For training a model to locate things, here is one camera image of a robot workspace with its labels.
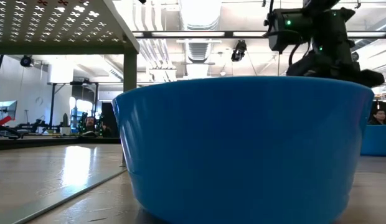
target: metal table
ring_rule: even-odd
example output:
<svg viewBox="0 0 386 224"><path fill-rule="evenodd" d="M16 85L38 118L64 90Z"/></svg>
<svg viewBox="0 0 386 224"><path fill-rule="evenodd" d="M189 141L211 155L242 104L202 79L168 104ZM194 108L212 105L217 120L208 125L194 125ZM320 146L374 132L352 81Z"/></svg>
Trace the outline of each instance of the metal table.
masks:
<svg viewBox="0 0 386 224"><path fill-rule="evenodd" d="M128 91L138 53L112 0L0 0L0 54L123 54Z"/></svg>

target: monitor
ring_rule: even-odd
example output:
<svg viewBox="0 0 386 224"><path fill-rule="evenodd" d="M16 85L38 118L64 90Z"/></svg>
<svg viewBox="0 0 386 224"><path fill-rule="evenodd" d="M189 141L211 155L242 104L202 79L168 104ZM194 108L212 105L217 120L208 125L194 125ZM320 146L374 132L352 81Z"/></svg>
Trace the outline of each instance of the monitor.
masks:
<svg viewBox="0 0 386 224"><path fill-rule="evenodd" d="M10 116L12 120L16 118L17 100L0 102L0 120Z"/></svg>

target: blue bowl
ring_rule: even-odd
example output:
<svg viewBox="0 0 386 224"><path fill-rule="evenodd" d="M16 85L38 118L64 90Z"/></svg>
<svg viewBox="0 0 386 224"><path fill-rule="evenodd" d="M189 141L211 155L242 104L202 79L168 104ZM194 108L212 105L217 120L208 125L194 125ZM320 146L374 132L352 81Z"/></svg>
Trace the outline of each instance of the blue bowl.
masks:
<svg viewBox="0 0 386 224"><path fill-rule="evenodd" d="M366 127L361 154L386 156L386 125L368 125Z"/></svg>
<svg viewBox="0 0 386 224"><path fill-rule="evenodd" d="M370 88L301 77L154 85L113 101L135 197L178 224L331 223L345 209Z"/></svg>

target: black camera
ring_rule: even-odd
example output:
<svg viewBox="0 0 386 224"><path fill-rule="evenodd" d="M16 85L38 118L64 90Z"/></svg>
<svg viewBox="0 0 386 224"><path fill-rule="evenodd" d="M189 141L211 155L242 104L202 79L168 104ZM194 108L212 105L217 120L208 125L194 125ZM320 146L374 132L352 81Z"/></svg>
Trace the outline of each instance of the black camera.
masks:
<svg viewBox="0 0 386 224"><path fill-rule="evenodd" d="M34 60L32 59L32 55L25 55L20 60L20 65L25 68L31 68L34 66Z"/></svg>
<svg viewBox="0 0 386 224"><path fill-rule="evenodd" d="M244 58L245 52L247 51L247 44L245 40L239 40L236 47L233 49L232 61L239 62Z"/></svg>

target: white wall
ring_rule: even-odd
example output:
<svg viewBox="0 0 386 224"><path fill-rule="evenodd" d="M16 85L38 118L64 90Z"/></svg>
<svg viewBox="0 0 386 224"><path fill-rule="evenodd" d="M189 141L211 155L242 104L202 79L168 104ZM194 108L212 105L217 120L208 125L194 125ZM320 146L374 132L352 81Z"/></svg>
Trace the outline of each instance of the white wall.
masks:
<svg viewBox="0 0 386 224"><path fill-rule="evenodd" d="M41 73L37 68L23 68L18 60L4 57L0 71L0 101L17 100L16 120L7 125L26 123L24 110L28 110L30 123L42 115L45 116L45 122L49 123L52 86L47 84L47 80L47 72ZM63 120L64 113L70 117L68 101L71 92L71 86L64 86L55 95L53 125Z"/></svg>
<svg viewBox="0 0 386 224"><path fill-rule="evenodd" d="M118 95L122 94L122 91L99 91L99 100L113 100Z"/></svg>

